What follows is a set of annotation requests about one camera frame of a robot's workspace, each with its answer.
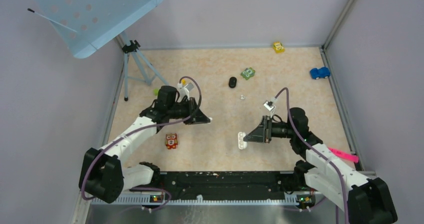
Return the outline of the white earbud charging case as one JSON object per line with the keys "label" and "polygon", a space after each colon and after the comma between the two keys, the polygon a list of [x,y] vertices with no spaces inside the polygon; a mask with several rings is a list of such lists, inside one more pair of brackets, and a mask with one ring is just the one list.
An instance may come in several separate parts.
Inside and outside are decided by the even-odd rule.
{"label": "white earbud charging case", "polygon": [[244,150],[248,147],[248,142],[244,140],[246,137],[245,132],[239,132],[237,134],[237,146],[240,150]]}

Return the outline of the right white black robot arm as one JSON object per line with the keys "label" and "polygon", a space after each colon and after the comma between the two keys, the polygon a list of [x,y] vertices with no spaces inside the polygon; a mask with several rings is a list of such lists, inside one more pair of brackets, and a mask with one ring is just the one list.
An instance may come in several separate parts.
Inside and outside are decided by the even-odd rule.
{"label": "right white black robot arm", "polygon": [[336,156],[309,129],[309,119],[299,107],[290,108],[286,121],[264,115],[250,133],[239,132],[237,144],[270,143],[273,138],[289,139],[292,150],[302,157],[296,164],[293,184],[323,194],[347,215],[349,224],[393,224],[398,215],[387,183],[355,170]]}

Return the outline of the black earbud charging case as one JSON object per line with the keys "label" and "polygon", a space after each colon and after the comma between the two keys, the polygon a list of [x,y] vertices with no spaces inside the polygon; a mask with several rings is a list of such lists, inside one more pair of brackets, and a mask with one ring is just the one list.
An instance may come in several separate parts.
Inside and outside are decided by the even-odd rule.
{"label": "black earbud charging case", "polygon": [[237,78],[235,76],[232,76],[228,80],[228,87],[231,89],[234,89],[237,86]]}

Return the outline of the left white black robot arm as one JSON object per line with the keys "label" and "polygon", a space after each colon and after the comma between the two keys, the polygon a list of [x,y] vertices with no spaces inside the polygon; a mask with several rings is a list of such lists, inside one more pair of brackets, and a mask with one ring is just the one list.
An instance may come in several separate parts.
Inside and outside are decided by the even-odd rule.
{"label": "left white black robot arm", "polygon": [[194,97],[184,96],[177,101],[178,90],[162,86],[152,105],[143,110],[135,121],[118,137],[100,149],[90,148],[83,158],[78,187],[83,199],[98,198],[113,203],[122,193],[133,187],[144,186],[154,191],[160,186],[159,168],[142,162],[125,168],[132,153],[164,126],[208,124],[207,117]]}

